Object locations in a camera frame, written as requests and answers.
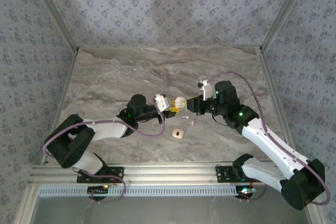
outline patterned wallpaper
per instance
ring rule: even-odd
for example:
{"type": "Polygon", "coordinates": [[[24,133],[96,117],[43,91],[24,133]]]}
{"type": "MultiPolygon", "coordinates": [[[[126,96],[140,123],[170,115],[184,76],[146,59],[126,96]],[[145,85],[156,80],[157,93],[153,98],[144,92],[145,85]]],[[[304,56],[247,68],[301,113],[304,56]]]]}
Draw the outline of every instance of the patterned wallpaper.
{"type": "Polygon", "coordinates": [[[260,45],[283,0],[53,0],[78,47],[260,45]]]}
{"type": "Polygon", "coordinates": [[[325,163],[336,223],[336,0],[298,0],[267,56],[298,150],[325,163]]]}
{"type": "Polygon", "coordinates": [[[0,6],[0,223],[12,223],[73,55],[40,0],[0,6]]]}

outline bracket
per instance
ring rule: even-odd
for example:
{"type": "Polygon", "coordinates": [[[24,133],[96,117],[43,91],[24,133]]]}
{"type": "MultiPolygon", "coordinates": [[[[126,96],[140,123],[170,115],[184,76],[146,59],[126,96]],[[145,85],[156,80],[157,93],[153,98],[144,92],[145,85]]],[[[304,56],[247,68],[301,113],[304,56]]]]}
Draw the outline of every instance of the bracket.
{"type": "MultiPolygon", "coordinates": [[[[100,174],[100,175],[114,175],[120,178],[124,177],[124,167],[121,166],[108,166],[106,167],[106,172],[105,174],[100,174]]],[[[110,183],[116,183],[119,184],[121,183],[117,179],[113,178],[94,178],[86,175],[82,171],[78,172],[77,175],[77,183],[82,183],[82,184],[110,184],[110,183]]]]}
{"type": "Polygon", "coordinates": [[[215,170],[216,170],[216,176],[217,176],[218,183],[238,183],[238,182],[252,183],[252,182],[255,182],[255,180],[251,178],[239,179],[235,175],[232,166],[216,165],[215,170]]]}

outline small white object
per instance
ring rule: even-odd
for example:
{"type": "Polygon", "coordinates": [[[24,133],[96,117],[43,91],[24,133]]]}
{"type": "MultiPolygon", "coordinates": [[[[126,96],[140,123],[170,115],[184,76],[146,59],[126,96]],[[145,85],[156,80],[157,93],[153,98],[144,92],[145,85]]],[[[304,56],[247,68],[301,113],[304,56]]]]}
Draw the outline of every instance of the small white object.
{"type": "Polygon", "coordinates": [[[208,80],[201,81],[203,86],[201,87],[201,91],[203,91],[203,101],[206,101],[206,99],[212,97],[212,87],[210,83],[208,83],[208,80]]]}
{"type": "Polygon", "coordinates": [[[184,132],[180,129],[174,129],[173,130],[173,137],[181,139],[183,138],[184,132]]]}
{"type": "Polygon", "coordinates": [[[155,96],[155,102],[156,102],[156,105],[161,112],[164,111],[165,109],[169,108],[168,100],[163,95],[157,94],[155,96]]]}
{"type": "Polygon", "coordinates": [[[184,97],[177,97],[175,99],[175,107],[176,108],[184,108],[185,107],[185,98],[184,97]]]}

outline gray marble countertop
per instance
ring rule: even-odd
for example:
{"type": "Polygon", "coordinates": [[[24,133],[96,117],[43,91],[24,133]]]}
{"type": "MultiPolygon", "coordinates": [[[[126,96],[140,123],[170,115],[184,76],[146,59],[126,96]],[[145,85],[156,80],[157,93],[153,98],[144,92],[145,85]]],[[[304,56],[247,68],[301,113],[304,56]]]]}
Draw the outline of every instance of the gray marble countertop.
{"type": "MultiPolygon", "coordinates": [[[[257,47],[79,50],[60,122],[73,113],[85,119],[113,118],[137,93],[143,94],[148,103],[157,93],[164,93],[171,99],[199,95],[199,80],[225,70],[237,71],[250,81],[264,109],[267,124],[280,135],[259,66],[257,47]]],[[[232,74],[216,81],[221,80],[230,80],[237,89],[240,102],[258,111],[243,80],[232,74]]],[[[161,125],[152,127],[151,121],[141,123],[139,130],[156,134],[161,125]]],[[[166,120],[166,130],[160,137],[133,133],[125,138],[96,141],[89,149],[107,163],[233,161],[244,153],[267,159],[251,141],[217,124],[211,115],[196,116],[187,109],[166,120]],[[182,139],[172,136],[175,128],[184,131],[182,139]]]]}

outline white cable tray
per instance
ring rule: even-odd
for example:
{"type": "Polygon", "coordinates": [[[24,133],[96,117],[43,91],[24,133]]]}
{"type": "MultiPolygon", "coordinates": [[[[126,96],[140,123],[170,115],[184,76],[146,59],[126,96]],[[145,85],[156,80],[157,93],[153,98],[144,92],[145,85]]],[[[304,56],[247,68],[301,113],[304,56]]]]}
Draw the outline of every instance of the white cable tray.
{"type": "MultiPolygon", "coordinates": [[[[40,197],[88,196],[88,186],[41,186],[40,197]]],[[[107,194],[99,196],[119,196],[123,187],[110,187],[107,194]]],[[[237,196],[236,186],[128,186],[125,197],[159,196],[237,196]]]]}

